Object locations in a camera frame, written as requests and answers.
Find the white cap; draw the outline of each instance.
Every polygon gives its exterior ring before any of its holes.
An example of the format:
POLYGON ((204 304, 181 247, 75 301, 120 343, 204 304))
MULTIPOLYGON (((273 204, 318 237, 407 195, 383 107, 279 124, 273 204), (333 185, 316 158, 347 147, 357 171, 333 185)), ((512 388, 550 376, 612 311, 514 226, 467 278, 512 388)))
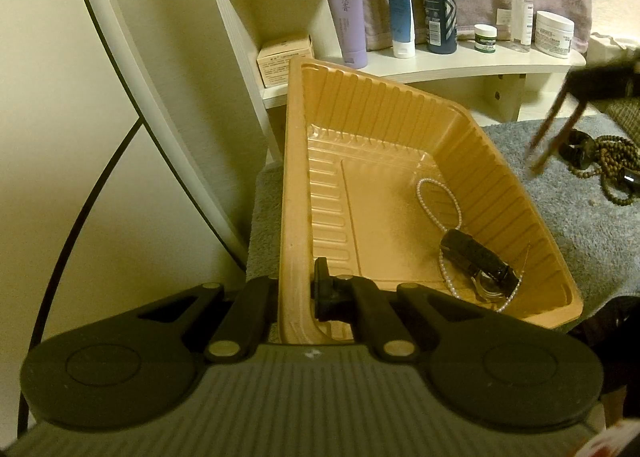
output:
POLYGON ((536 12, 536 25, 544 25, 556 30, 574 32, 574 22, 561 15, 551 12, 536 12))
POLYGON ((396 42, 392 40, 396 58, 412 58, 415 56, 415 42, 396 42))
POLYGON ((488 26, 487 24, 476 24, 474 26, 474 31, 476 34, 486 36, 487 38, 495 38, 498 36, 498 30, 493 26, 488 26))

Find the dark fabric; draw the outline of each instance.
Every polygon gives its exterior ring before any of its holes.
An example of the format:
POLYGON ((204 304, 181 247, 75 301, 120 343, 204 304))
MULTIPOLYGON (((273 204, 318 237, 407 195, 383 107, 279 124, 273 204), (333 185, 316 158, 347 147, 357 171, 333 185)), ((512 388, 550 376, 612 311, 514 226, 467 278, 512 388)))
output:
POLYGON ((632 440, 626 448, 623 449, 618 457, 638 457, 640 455, 640 435, 632 440))
POLYGON ((607 339, 593 347, 604 367, 602 393, 626 385, 623 414, 640 417, 640 307, 607 339))

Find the blue tube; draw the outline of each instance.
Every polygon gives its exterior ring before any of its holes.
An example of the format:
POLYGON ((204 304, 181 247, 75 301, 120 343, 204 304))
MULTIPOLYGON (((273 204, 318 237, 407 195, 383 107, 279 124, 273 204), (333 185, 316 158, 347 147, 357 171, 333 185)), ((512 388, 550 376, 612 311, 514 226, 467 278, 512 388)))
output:
POLYGON ((394 56, 415 56, 414 12, 411 0, 389 0, 389 17, 394 56))

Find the dark blue spray bottle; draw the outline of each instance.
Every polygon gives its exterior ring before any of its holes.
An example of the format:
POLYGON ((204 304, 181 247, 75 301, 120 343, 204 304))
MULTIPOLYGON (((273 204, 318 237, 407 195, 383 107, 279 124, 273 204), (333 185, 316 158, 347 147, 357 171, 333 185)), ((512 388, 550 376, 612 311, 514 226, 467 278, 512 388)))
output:
POLYGON ((456 0, 424 0, 427 46, 431 52, 450 54, 456 51, 456 0))

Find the orange plastic tray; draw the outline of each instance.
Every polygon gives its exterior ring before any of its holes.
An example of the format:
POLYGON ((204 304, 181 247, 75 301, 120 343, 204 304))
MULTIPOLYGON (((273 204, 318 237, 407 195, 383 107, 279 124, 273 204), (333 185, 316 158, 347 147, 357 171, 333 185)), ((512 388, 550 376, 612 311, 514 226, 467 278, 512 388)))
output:
MULTIPOLYGON (((313 318, 309 283, 317 257, 328 259, 332 275, 362 275, 381 289, 412 281, 446 291, 438 267, 443 233, 415 194, 421 177, 447 185, 462 209, 462 230, 517 274, 529 250, 520 290, 505 313, 549 328, 580 315, 582 301, 553 237, 465 108, 343 66, 295 59, 280 247, 283 341, 349 336, 348 329, 313 318)), ((424 183, 422 196, 441 222, 456 225, 443 190, 424 183)), ((478 301, 469 278, 446 264, 463 299, 495 307, 478 301)))

